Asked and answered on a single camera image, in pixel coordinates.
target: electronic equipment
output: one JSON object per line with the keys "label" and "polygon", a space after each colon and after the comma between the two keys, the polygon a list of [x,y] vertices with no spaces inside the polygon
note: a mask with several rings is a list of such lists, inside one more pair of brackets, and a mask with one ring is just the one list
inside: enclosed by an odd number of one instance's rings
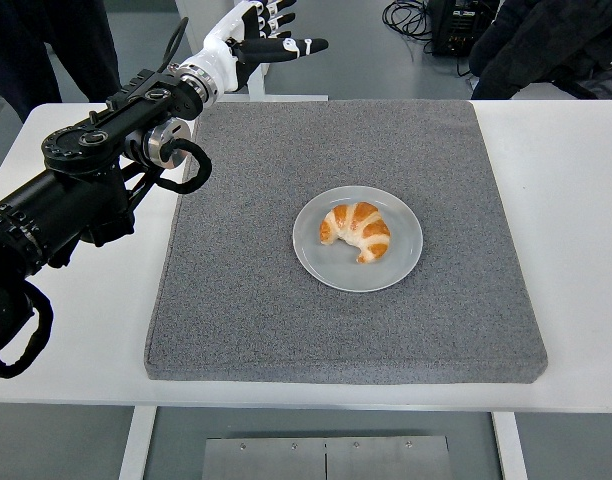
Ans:
{"label": "electronic equipment", "polygon": [[466,57],[495,19],[500,0],[429,0],[433,55]]}

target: table leg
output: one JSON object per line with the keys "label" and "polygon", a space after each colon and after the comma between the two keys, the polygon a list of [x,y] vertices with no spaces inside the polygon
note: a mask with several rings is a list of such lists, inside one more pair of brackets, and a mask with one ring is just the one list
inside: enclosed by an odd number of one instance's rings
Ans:
{"label": "table leg", "polygon": [[128,432],[119,480],[142,480],[155,423],[155,406],[136,406]]}
{"label": "table leg", "polygon": [[504,480],[528,480],[515,414],[492,412],[492,417]]}

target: white table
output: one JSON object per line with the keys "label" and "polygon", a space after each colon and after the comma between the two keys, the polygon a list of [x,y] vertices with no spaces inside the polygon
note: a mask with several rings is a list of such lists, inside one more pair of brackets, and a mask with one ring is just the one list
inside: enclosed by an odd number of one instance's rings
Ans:
{"label": "white table", "polygon": [[[70,266],[30,279],[52,301],[53,334],[27,372],[0,379],[0,402],[612,412],[612,102],[473,103],[549,356],[533,384],[149,380],[143,349],[176,202],[155,189],[134,235],[102,249],[80,244]],[[0,200],[43,169],[43,138],[89,109],[32,113],[0,169]],[[182,169],[169,173],[179,180]]]}

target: white plate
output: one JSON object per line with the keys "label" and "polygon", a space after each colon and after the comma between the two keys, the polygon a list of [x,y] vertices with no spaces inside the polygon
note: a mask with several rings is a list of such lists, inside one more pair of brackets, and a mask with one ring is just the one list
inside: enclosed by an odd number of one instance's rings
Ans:
{"label": "white plate", "polygon": [[[329,246],[319,241],[319,225],[333,207],[361,201],[380,210],[391,233],[384,256],[370,264],[357,263],[359,249],[343,240]],[[372,292],[399,282],[417,264],[422,244],[422,228],[412,210],[372,187],[338,187],[316,196],[299,212],[293,227],[293,246],[304,268],[320,282],[348,292]]]}

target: gray cushion pad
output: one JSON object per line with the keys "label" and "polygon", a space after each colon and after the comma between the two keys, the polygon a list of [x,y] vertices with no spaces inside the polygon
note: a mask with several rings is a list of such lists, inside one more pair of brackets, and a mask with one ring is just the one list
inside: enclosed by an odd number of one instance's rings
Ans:
{"label": "gray cushion pad", "polygon": [[[470,103],[217,104],[198,122],[213,174],[179,199],[150,378],[529,383],[544,371]],[[390,192],[420,220],[420,261],[389,288],[330,288],[295,255],[301,209],[344,185]]]}

